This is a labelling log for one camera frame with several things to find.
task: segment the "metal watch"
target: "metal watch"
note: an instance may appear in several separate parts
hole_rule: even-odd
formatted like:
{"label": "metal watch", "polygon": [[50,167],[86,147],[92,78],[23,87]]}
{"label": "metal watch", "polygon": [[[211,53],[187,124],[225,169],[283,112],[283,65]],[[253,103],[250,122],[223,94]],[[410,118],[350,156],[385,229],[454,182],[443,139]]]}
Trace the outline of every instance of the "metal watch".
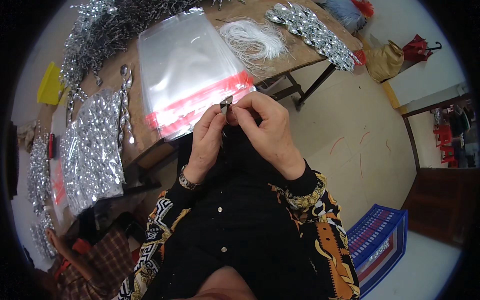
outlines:
{"label": "metal watch", "polygon": [[198,189],[199,186],[201,185],[200,183],[193,183],[193,182],[190,182],[188,181],[188,179],[185,178],[185,176],[183,175],[183,170],[185,169],[187,165],[183,166],[181,168],[181,171],[180,171],[180,176],[179,176],[179,182],[180,184],[182,185],[182,187],[184,187],[185,189],[187,190],[195,190],[195,189]]}

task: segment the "yellow plastic container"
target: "yellow plastic container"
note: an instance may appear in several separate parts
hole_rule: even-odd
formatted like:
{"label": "yellow plastic container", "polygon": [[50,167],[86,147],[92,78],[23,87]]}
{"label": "yellow plastic container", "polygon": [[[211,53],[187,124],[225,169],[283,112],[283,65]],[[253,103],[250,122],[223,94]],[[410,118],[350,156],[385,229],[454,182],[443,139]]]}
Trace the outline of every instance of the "yellow plastic container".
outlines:
{"label": "yellow plastic container", "polygon": [[36,94],[37,103],[47,103],[56,105],[59,102],[59,91],[63,90],[63,85],[59,81],[60,68],[55,66],[54,62],[48,65],[45,75]]}

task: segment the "wooden door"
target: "wooden door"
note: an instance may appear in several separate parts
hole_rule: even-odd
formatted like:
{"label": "wooden door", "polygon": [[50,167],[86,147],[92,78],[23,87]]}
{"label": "wooden door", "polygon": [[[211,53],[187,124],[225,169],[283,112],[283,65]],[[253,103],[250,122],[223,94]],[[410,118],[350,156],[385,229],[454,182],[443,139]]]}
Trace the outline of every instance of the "wooden door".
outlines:
{"label": "wooden door", "polygon": [[474,216],[480,169],[420,168],[402,209],[408,229],[460,246]]}

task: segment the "white string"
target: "white string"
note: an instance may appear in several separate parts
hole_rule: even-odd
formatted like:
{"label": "white string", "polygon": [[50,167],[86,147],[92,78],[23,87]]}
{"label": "white string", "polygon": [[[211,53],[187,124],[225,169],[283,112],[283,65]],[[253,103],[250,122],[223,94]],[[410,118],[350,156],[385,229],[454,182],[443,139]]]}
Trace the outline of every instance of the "white string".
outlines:
{"label": "white string", "polygon": [[247,17],[229,20],[218,32],[228,47],[253,75],[263,77],[266,60],[288,52],[285,39],[272,23],[258,24]]}

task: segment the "table leg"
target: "table leg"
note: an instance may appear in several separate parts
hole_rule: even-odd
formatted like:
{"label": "table leg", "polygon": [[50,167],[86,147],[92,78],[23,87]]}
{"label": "table leg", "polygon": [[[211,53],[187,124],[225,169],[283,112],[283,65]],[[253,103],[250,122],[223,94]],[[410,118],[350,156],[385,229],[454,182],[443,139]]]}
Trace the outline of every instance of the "table leg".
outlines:
{"label": "table leg", "polygon": [[295,108],[297,111],[300,111],[301,107],[303,104],[305,104],[305,100],[307,100],[308,97],[310,97],[313,92],[322,84],[324,81],[332,75],[333,71],[335,71],[335,65],[334,64],[329,64],[328,67],[325,69],[325,71],[318,77],[317,80],[312,84],[311,87],[305,92],[304,95],[301,96],[300,99],[293,99],[293,103],[295,104]]}

